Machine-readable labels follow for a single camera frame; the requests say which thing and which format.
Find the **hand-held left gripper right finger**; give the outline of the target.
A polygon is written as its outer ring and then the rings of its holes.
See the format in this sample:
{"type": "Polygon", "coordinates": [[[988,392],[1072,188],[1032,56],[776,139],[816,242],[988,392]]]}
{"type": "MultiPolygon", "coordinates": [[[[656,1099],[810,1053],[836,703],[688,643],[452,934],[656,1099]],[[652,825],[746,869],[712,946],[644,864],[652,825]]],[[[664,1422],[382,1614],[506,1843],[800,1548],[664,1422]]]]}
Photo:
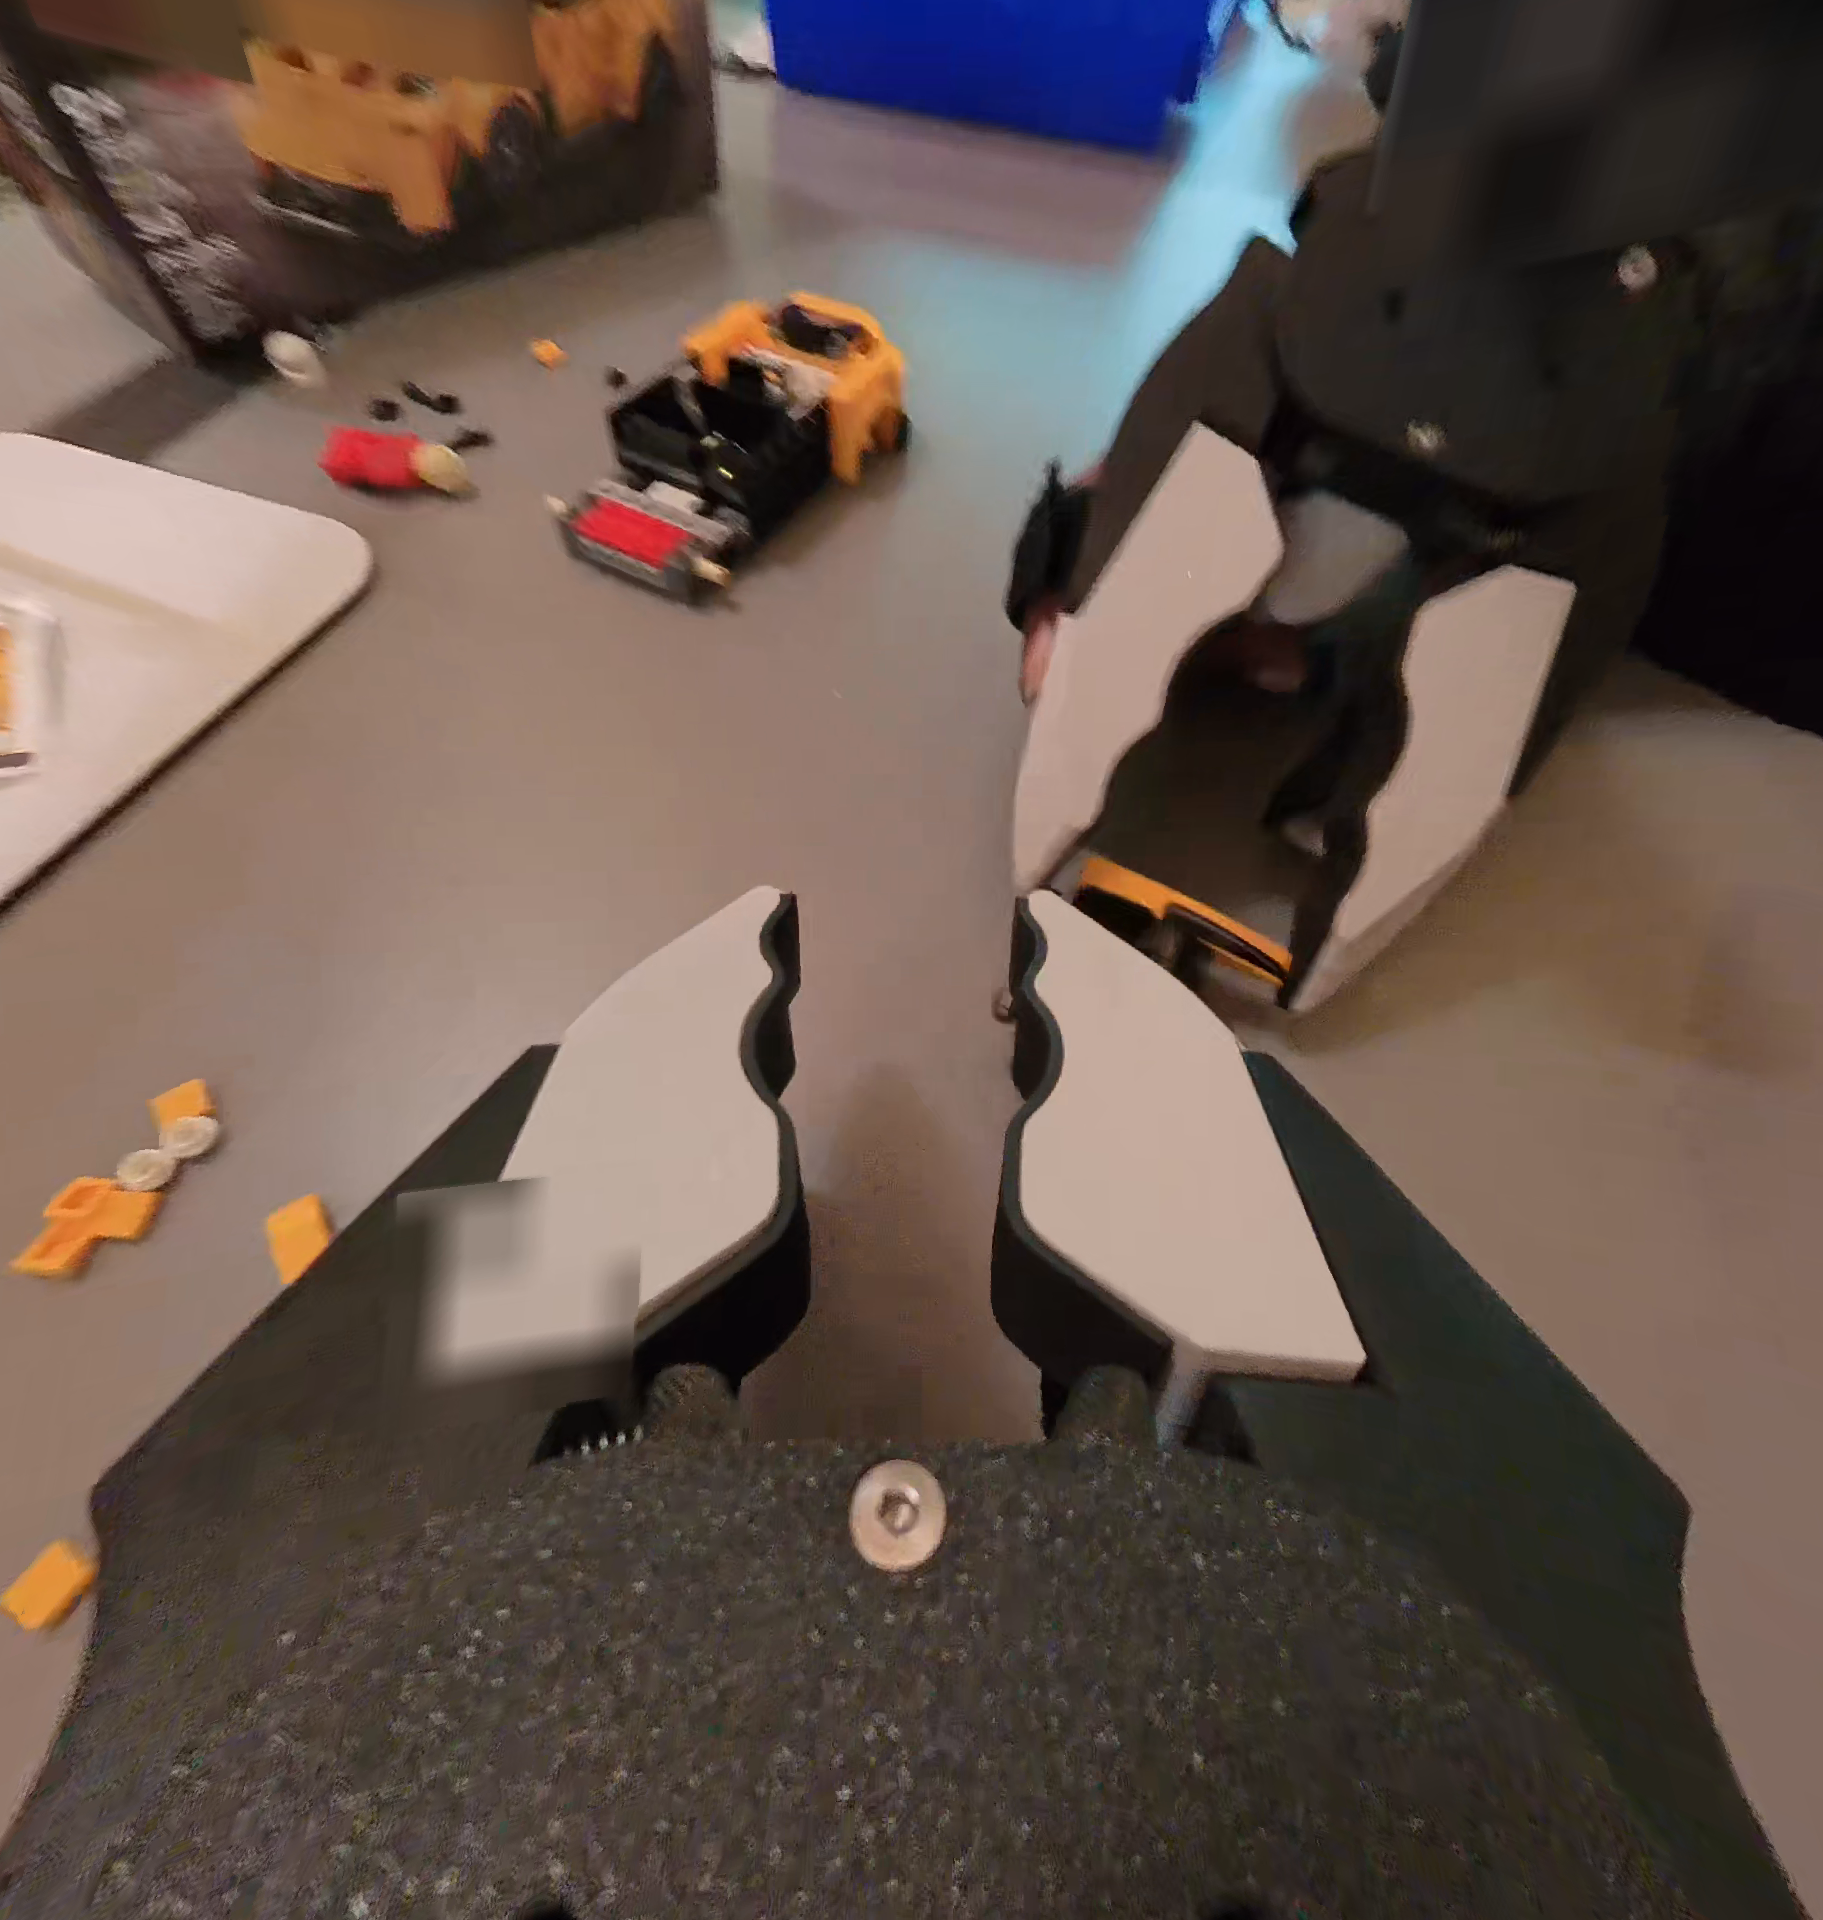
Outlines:
{"type": "Polygon", "coordinates": [[[1368,1355],[1260,1099],[1212,1008],[1050,890],[1020,899],[1020,1108],[992,1244],[1000,1332],[1052,1424],[1094,1371],[1184,1443],[1224,1381],[1350,1388],[1368,1355]]]}

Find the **orange and black lego car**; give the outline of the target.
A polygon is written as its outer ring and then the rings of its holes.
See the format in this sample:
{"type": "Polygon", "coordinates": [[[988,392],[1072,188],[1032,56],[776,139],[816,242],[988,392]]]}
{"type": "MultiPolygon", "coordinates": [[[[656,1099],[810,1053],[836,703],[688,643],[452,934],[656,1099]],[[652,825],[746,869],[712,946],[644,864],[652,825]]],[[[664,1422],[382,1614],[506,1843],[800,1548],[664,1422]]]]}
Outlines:
{"type": "Polygon", "coordinates": [[[910,446],[908,364],[848,300],[736,300],[606,427],[614,472],[546,504],[566,554],[700,608],[832,485],[910,446]]]}

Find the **white and wooden book stand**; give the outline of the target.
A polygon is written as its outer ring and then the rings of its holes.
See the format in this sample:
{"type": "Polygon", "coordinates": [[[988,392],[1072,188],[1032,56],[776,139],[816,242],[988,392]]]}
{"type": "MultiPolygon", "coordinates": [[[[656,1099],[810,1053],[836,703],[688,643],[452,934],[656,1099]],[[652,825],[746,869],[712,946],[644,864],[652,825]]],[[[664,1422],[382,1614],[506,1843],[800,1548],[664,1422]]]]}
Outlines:
{"type": "Polygon", "coordinates": [[[60,713],[0,780],[0,908],[368,588],[348,526],[0,432],[0,598],[60,620],[60,713]]]}

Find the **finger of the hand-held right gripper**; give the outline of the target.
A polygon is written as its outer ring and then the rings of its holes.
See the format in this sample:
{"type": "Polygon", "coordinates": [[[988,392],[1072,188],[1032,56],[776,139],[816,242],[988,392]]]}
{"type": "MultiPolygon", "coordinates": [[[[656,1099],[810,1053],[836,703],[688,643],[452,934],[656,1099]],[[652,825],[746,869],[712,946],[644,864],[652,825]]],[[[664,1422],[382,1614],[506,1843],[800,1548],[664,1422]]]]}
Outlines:
{"type": "Polygon", "coordinates": [[[1392,946],[1498,825],[1576,596],[1564,579],[1502,566],[1414,615],[1382,705],[1398,723],[1386,770],[1360,772],[1326,814],[1294,924],[1294,1015],[1392,946]]]}
{"type": "Polygon", "coordinates": [[[1058,629],[1014,792],[1018,890],[1060,874],[1104,813],[1116,769],[1164,717],[1182,661],[1244,615],[1282,560],[1260,463],[1190,427],[1082,613],[1058,629]]]}

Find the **blue plastic bin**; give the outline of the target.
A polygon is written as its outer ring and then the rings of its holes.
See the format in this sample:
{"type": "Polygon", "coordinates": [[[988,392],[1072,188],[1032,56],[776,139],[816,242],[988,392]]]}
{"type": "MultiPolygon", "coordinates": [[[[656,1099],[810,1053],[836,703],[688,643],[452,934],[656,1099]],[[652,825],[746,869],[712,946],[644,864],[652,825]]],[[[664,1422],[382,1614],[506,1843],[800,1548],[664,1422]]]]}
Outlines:
{"type": "Polygon", "coordinates": [[[778,80],[814,98],[1152,155],[1228,18],[1214,3],[768,3],[778,80]]]}

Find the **scattered small black lego pieces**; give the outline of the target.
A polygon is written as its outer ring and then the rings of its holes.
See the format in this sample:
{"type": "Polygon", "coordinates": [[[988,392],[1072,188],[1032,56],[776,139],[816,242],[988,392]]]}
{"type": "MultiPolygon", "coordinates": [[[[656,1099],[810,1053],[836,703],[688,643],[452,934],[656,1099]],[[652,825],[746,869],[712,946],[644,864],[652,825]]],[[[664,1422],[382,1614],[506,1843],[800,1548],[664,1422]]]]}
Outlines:
{"type": "Polygon", "coordinates": [[[492,431],[470,418],[462,396],[414,380],[402,380],[396,391],[370,396],[364,414],[374,427],[410,427],[422,440],[462,458],[496,444],[492,431]]]}

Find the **orange lego roof assembly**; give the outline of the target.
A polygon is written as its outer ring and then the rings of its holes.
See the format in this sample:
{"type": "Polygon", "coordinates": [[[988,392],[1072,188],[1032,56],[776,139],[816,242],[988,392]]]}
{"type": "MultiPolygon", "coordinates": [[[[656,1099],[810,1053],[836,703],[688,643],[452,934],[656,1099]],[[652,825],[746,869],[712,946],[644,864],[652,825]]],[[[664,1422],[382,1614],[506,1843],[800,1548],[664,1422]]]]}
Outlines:
{"type": "Polygon", "coordinates": [[[1196,995],[1228,979],[1242,997],[1284,1004],[1290,950],[1164,881],[1088,855],[1072,881],[1070,904],[1196,995]]]}

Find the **person's right hand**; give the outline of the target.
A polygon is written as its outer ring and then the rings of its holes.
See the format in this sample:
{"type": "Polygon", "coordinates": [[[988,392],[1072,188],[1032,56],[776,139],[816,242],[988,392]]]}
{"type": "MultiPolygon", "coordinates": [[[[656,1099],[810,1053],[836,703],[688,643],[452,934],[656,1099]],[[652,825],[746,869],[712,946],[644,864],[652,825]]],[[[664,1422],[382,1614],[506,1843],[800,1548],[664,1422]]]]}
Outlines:
{"type": "MultiPolygon", "coordinates": [[[[1046,684],[1060,625],[1062,613],[1050,602],[1042,602],[1028,618],[1020,657],[1020,697],[1026,705],[1034,705],[1046,684]]],[[[1298,695],[1310,676],[1306,635],[1260,613],[1242,615],[1214,630],[1194,650],[1194,662],[1280,698],[1298,695]]]]}

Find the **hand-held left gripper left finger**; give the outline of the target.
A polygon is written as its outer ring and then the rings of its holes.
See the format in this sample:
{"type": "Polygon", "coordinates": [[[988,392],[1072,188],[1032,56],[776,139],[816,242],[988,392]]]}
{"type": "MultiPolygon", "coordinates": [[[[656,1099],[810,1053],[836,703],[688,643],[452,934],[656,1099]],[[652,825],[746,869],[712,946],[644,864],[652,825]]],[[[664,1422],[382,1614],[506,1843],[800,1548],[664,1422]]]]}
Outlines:
{"type": "Polygon", "coordinates": [[[758,884],[566,1031],[504,1163],[506,1347],[778,1347],[810,1299],[798,899],[758,884]]]}

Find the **black lego car box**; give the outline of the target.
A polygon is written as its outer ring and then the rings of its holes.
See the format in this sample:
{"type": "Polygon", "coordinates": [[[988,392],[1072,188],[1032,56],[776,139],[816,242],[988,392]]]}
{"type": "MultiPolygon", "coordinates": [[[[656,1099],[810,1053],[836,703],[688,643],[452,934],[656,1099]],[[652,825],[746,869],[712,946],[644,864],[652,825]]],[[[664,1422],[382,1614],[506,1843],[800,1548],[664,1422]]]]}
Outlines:
{"type": "Polygon", "coordinates": [[[700,3],[0,3],[0,162],[204,362],[680,215],[718,184],[700,3]]]}

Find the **red lego minifigure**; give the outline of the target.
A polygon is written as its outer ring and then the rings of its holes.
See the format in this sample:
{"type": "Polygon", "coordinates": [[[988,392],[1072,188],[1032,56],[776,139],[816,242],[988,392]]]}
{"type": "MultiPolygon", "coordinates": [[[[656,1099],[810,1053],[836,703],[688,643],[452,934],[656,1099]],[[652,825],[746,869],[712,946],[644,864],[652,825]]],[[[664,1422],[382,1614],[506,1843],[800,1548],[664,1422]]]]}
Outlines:
{"type": "Polygon", "coordinates": [[[318,469],[352,493],[444,499],[476,493],[462,452],[416,435],[336,429],[322,444],[318,469]]]}

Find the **small orange lego pieces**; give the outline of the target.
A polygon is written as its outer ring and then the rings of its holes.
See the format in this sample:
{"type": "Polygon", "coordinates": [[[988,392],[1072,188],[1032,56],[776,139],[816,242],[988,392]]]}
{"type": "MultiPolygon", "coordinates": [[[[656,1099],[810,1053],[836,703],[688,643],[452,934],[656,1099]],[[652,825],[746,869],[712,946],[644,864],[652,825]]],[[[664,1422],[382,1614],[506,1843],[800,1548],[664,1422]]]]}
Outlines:
{"type": "MultiPolygon", "coordinates": [[[[158,1092],[148,1108],[154,1141],[122,1154],[112,1172],[86,1174],[60,1188],[36,1236],[14,1257],[14,1274],[76,1283],[102,1249],[142,1242],[184,1171],[210,1158],[224,1141],[216,1094],[200,1077],[158,1092]]],[[[338,1233],[326,1202],[302,1194],[268,1217],[264,1236],[278,1283],[294,1286],[334,1246],[338,1233]]],[[[96,1578],[98,1561],[88,1550],[54,1542],[4,1593],[2,1614],[30,1635],[56,1630],[96,1578]]]]}

